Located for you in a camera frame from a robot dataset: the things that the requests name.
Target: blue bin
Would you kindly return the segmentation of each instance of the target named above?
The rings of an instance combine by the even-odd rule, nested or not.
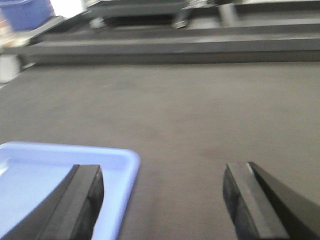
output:
[[[0,0],[0,8],[14,31],[36,29],[54,13],[50,0]]]
[[[101,166],[104,199],[92,240],[116,240],[138,173],[131,150],[47,143],[0,145],[0,239],[37,207],[74,164]]]

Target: black metal frame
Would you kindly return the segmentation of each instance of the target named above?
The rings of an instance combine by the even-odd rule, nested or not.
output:
[[[192,9],[190,22],[205,19],[215,24],[209,28],[190,24],[172,29],[160,18],[156,22],[164,25],[157,27],[119,27],[143,20],[136,17],[120,19],[101,32],[86,27],[87,17],[79,14],[30,45],[6,48],[5,53],[39,64],[319,61],[319,10],[320,0],[229,3]]]

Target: gray table surface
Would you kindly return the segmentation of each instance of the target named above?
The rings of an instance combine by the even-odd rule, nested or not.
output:
[[[0,89],[0,116],[0,143],[140,154],[120,240],[235,240],[222,198],[231,162],[320,204],[317,62],[34,66]]]

